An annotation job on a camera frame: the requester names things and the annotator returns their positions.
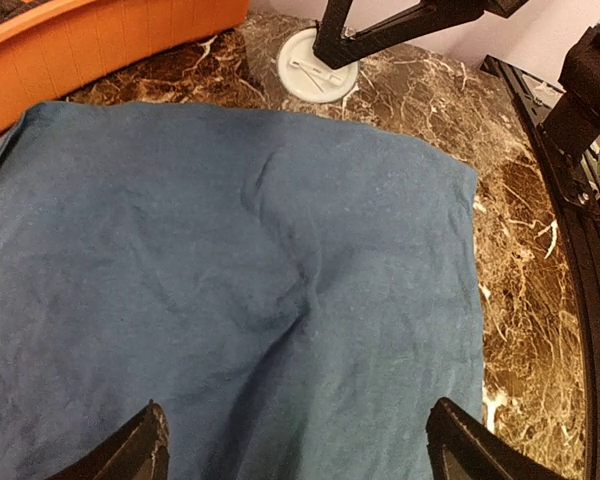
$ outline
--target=marble countertop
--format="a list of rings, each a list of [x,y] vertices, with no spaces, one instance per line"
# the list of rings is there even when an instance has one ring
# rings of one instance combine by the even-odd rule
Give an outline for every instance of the marble countertop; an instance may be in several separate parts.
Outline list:
[[[575,297],[549,196],[504,86],[459,62],[400,45],[363,60],[356,88],[342,101],[307,104],[284,90],[275,61],[289,36],[313,25],[254,15],[236,31],[141,61],[67,100],[314,113],[420,137],[475,168],[483,420],[539,463],[582,478],[585,397]],[[501,406],[494,418],[495,405]]]

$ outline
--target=white circular mount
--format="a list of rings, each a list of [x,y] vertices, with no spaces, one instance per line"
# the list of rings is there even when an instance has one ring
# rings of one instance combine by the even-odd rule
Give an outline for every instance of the white circular mount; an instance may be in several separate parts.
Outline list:
[[[335,102],[358,79],[358,62],[332,70],[313,54],[315,28],[302,30],[285,42],[278,54],[278,75],[285,88],[311,103]]]

